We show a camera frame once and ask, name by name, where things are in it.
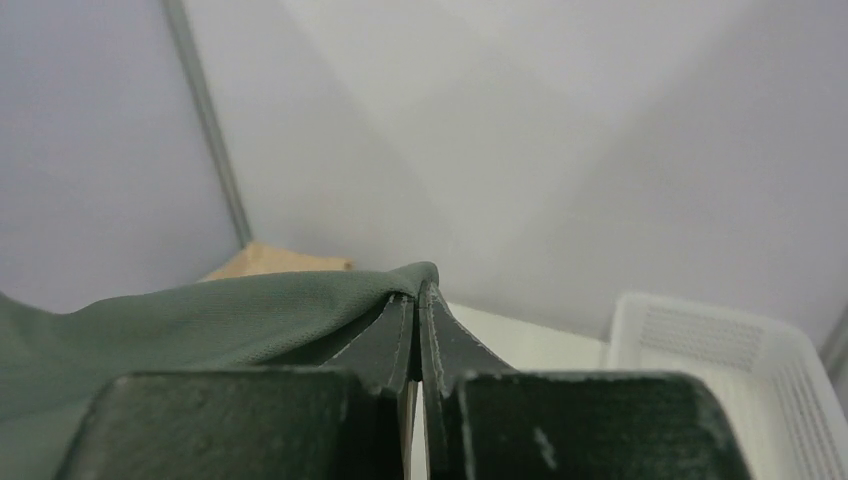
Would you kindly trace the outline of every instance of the white basket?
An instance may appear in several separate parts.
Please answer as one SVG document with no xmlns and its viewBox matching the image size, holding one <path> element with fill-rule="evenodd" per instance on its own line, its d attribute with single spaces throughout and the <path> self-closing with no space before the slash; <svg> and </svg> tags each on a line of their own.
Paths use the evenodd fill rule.
<svg viewBox="0 0 848 480">
<path fill-rule="evenodd" d="M 701 378 L 758 480 L 848 479 L 845 416 L 812 342 L 790 325 L 626 294 L 616 308 L 607 366 Z"/>
</svg>

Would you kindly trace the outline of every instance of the laundry basket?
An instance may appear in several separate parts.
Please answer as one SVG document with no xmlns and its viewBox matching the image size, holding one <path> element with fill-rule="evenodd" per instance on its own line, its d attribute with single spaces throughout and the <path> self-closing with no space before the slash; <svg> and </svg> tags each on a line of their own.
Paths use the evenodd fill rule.
<svg viewBox="0 0 848 480">
<path fill-rule="evenodd" d="M 701 378 L 727 413 L 754 478 L 848 479 L 848 425 L 812 342 L 785 323 L 630 293 L 607 367 Z"/>
</svg>

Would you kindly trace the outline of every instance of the cloth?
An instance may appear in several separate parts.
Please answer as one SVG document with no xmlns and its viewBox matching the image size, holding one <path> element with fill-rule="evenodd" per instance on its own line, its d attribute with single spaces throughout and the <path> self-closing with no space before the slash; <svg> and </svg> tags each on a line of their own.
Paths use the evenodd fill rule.
<svg viewBox="0 0 848 480">
<path fill-rule="evenodd" d="M 55 314 L 0 294 L 0 480 L 49 479 L 92 396 L 139 370 L 250 365 L 321 338 L 390 293 L 438 281 L 391 272 L 258 275 Z"/>
<path fill-rule="evenodd" d="M 226 265 L 207 275 L 203 281 L 265 273 L 352 269 L 353 262 L 347 258 L 313 257 L 264 243 L 250 242 Z"/>
</svg>

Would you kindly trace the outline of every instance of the green cloth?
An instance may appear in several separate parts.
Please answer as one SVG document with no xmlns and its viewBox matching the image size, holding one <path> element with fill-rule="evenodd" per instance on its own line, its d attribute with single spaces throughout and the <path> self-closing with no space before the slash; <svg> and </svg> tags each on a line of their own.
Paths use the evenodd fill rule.
<svg viewBox="0 0 848 480">
<path fill-rule="evenodd" d="M 138 370 L 250 365 L 330 334 L 389 293 L 438 281 L 391 272 L 217 280 L 55 314 L 0 294 L 0 480 L 52 478 L 91 397 Z"/>
</svg>

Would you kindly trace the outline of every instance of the plastic basket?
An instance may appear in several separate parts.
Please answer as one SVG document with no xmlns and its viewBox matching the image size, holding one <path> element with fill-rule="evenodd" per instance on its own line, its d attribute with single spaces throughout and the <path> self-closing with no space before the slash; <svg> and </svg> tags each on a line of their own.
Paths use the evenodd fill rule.
<svg viewBox="0 0 848 480">
<path fill-rule="evenodd" d="M 609 368 L 701 378 L 727 413 L 754 478 L 848 479 L 848 424 L 815 347 L 769 318 L 623 295 Z"/>
</svg>

